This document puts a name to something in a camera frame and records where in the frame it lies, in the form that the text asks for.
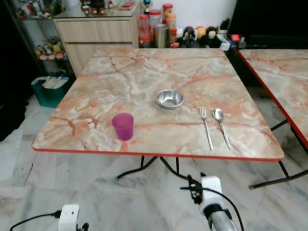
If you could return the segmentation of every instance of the table top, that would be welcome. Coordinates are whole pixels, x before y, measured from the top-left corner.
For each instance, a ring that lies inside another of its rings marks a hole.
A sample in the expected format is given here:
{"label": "table top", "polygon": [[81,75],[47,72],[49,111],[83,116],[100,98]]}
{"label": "table top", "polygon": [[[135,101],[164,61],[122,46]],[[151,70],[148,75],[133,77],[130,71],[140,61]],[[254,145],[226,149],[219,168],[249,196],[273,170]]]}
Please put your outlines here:
{"label": "table top", "polygon": [[308,50],[240,53],[308,147]]}
{"label": "table top", "polygon": [[[157,92],[177,89],[174,110],[155,102]],[[207,108],[210,151],[200,107]],[[218,122],[220,107],[231,142]],[[111,119],[134,116],[134,136],[117,139]],[[96,52],[32,143],[36,151],[135,154],[277,161],[281,147],[243,83],[219,49],[104,49]]]}
{"label": "table top", "polygon": [[112,8],[108,9],[106,5],[105,14],[100,15],[85,15],[83,11],[81,10],[81,3],[77,4],[76,6],[73,6],[72,8],[54,16],[54,18],[108,18],[108,17],[131,17],[137,6],[139,5],[139,1],[137,0],[135,5],[132,6],[130,10],[118,10],[118,8]]}

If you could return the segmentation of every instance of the metal fork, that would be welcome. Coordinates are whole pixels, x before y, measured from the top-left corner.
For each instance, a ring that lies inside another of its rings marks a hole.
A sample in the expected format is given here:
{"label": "metal fork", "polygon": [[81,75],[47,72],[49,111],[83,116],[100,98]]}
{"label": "metal fork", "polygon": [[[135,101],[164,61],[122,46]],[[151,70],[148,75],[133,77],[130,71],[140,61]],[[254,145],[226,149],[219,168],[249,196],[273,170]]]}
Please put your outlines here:
{"label": "metal fork", "polygon": [[208,144],[210,146],[210,150],[214,150],[213,149],[213,144],[212,144],[212,140],[211,140],[211,136],[210,136],[210,132],[208,130],[208,126],[207,126],[207,122],[206,122],[206,108],[202,107],[200,108],[200,117],[203,119],[204,124],[205,124],[205,129],[206,129],[206,135],[207,135],[207,140],[208,140]]}

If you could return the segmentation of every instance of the black table leg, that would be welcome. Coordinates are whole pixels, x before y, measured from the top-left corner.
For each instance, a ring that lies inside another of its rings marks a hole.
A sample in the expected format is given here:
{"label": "black table leg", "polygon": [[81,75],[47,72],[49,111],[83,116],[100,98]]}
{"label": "black table leg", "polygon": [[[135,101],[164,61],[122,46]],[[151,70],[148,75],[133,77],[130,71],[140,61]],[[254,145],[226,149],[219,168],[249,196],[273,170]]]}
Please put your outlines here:
{"label": "black table leg", "polygon": [[176,157],[176,162],[177,162],[177,173],[180,172],[180,167],[179,167],[179,158]]}
{"label": "black table leg", "polygon": [[157,159],[157,156],[154,156],[154,157],[153,157],[151,160],[149,160],[149,162],[146,163],[144,166],[142,166],[142,167],[140,167],[140,168],[137,168],[137,169],[134,169],[134,170],[131,170],[131,171],[124,172],[124,173],[122,173],[121,175],[117,176],[117,178],[120,179],[120,178],[122,178],[122,177],[124,177],[124,176],[126,176],[126,175],[128,175],[128,174],[135,173],[135,172],[140,172],[140,171],[146,169],[148,166],[150,166],[151,163],[153,163],[154,160],[156,160],[156,159]]}
{"label": "black table leg", "polygon": [[280,122],[279,124],[273,126],[270,130],[274,131],[274,130],[280,128],[282,125],[285,125],[286,123],[288,123],[288,120],[285,119],[284,121]]}
{"label": "black table leg", "polygon": [[168,162],[161,156],[159,157],[159,159],[164,163],[164,165],[170,170],[170,172],[172,172],[174,175],[176,175],[177,177],[180,177],[184,180],[188,180],[188,177],[181,175],[180,173],[176,172],[173,170],[173,168],[168,164]]}
{"label": "black table leg", "polygon": [[143,162],[144,162],[144,155],[141,157],[140,167],[143,167]]}
{"label": "black table leg", "polygon": [[267,182],[260,183],[260,184],[251,185],[251,186],[249,186],[249,188],[250,189],[257,189],[257,188],[261,188],[261,187],[268,186],[268,185],[271,185],[271,184],[278,184],[278,183],[282,183],[282,182],[287,182],[287,181],[297,179],[297,178],[302,177],[302,176],[307,175],[307,174],[308,174],[308,170],[305,170],[303,172],[297,173],[297,174],[290,176],[290,177],[286,177],[286,178],[282,178],[282,179],[278,179],[278,180],[267,181]]}
{"label": "black table leg", "polygon": [[[143,165],[143,162],[144,162],[144,156],[141,157],[141,164],[140,164],[140,168],[137,168],[137,169],[134,169],[134,170],[131,170],[131,171],[127,171],[127,172],[124,172],[122,173],[121,175],[117,176],[118,179],[128,175],[128,174],[131,174],[131,173],[135,173],[135,172],[140,172],[144,169],[146,169],[148,166],[150,166],[151,163],[154,162],[154,160],[156,160],[158,157],[155,156],[153,157],[151,160],[149,160],[148,163],[146,163],[145,165]],[[173,168],[168,164],[168,162],[161,156],[159,157],[159,159],[164,163],[164,165],[174,174],[176,175],[177,177],[180,177],[184,180],[187,180],[188,178],[186,176],[183,176],[180,174],[180,167],[179,167],[179,158],[176,157],[176,165],[177,165],[177,171],[173,170]]]}
{"label": "black table leg", "polygon": [[[281,122],[281,123],[277,124],[276,126],[272,127],[270,130],[274,131],[277,128],[281,127],[282,125],[286,124],[286,123],[287,123],[287,120],[284,120],[283,122]],[[308,154],[307,147],[303,144],[303,142],[301,141],[301,139],[299,138],[299,136],[297,135],[297,133],[294,131],[294,129],[292,127],[291,127],[291,131],[295,134],[297,140],[302,145],[302,147],[304,148],[305,152]],[[281,167],[283,173],[286,176],[285,178],[281,178],[281,179],[278,179],[278,180],[266,181],[266,182],[260,183],[260,184],[250,185],[249,188],[251,190],[252,189],[257,189],[257,188],[261,188],[261,187],[272,185],[272,184],[278,184],[278,183],[283,183],[283,182],[287,182],[287,181],[290,181],[290,180],[295,180],[295,179],[297,179],[299,177],[308,175],[308,170],[305,170],[305,171],[297,173],[297,174],[295,174],[293,176],[289,176],[289,173],[286,170],[286,168],[284,167],[282,161],[279,161],[278,163],[279,163],[279,166]]]}

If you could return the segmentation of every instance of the stainless steel bowl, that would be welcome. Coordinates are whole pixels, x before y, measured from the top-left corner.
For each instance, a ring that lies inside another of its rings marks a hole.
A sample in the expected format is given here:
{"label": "stainless steel bowl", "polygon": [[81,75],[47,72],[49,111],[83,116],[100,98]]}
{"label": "stainless steel bowl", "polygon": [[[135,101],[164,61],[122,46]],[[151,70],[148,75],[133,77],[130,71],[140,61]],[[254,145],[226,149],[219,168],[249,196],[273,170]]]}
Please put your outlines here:
{"label": "stainless steel bowl", "polygon": [[156,102],[168,109],[181,106],[184,102],[184,96],[177,90],[161,90],[156,95]]}

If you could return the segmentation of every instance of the plastic cup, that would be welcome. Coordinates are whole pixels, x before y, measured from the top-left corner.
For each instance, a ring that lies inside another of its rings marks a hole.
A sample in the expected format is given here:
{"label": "plastic cup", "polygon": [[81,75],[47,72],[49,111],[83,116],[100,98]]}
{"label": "plastic cup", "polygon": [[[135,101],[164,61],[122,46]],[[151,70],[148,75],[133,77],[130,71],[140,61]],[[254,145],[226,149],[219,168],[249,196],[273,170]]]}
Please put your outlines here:
{"label": "plastic cup", "polygon": [[128,113],[120,113],[111,121],[120,140],[128,141],[134,134],[134,117]]}

